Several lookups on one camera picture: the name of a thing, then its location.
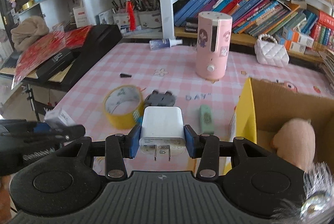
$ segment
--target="pink checkered tablecloth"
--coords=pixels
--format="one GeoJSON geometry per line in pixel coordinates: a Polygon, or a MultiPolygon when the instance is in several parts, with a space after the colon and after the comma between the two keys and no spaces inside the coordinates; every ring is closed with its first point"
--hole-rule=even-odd
{"type": "MultiPolygon", "coordinates": [[[[148,44],[122,43],[115,46],[56,106],[63,108],[72,118],[86,128],[86,135],[93,141],[105,140],[120,131],[113,128],[103,113],[103,100],[114,88],[132,84],[140,87],[143,98],[153,90],[171,91],[176,104],[182,110],[184,124],[190,124],[199,133],[199,107],[208,104],[213,110],[215,135],[228,140],[228,126],[238,102],[243,84],[248,77],[289,83],[298,92],[333,97],[323,74],[289,64],[280,69],[260,65],[252,55],[230,52],[224,78],[211,83],[195,73],[195,51],[192,47],[174,46],[151,51],[148,44]],[[120,78],[120,73],[131,78],[120,78]]],[[[135,159],[125,159],[128,173],[132,170],[176,171],[194,170],[196,162],[188,153],[171,158],[158,157],[138,150],[135,159]]],[[[98,157],[94,170],[104,174],[104,158],[98,157]]]]}

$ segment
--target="pink humidifier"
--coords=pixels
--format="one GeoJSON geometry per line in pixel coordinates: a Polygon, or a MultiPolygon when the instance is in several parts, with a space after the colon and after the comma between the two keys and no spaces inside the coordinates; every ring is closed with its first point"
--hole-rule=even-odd
{"type": "Polygon", "coordinates": [[[232,17],[213,11],[198,14],[196,73],[207,80],[225,75],[232,17]]]}

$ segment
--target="humidifier knob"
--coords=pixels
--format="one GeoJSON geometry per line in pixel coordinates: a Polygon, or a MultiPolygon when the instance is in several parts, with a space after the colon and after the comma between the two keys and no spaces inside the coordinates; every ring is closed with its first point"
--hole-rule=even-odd
{"type": "Polygon", "coordinates": [[[206,69],[210,72],[213,72],[215,70],[214,65],[208,65],[206,69]]]}

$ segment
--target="red tassel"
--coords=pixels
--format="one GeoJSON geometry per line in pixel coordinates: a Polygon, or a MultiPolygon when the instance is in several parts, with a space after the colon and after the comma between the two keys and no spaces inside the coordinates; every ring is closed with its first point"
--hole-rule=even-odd
{"type": "Polygon", "coordinates": [[[126,11],[129,15],[130,31],[134,31],[136,30],[136,19],[131,0],[126,0],[126,11]]]}

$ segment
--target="packing tape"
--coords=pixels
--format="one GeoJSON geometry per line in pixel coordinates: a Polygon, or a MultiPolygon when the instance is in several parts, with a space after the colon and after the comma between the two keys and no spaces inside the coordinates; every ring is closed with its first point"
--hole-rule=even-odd
{"type": "Polygon", "coordinates": [[[109,122],[118,130],[133,128],[138,118],[144,115],[143,95],[134,85],[122,85],[112,90],[103,107],[109,122]]]}

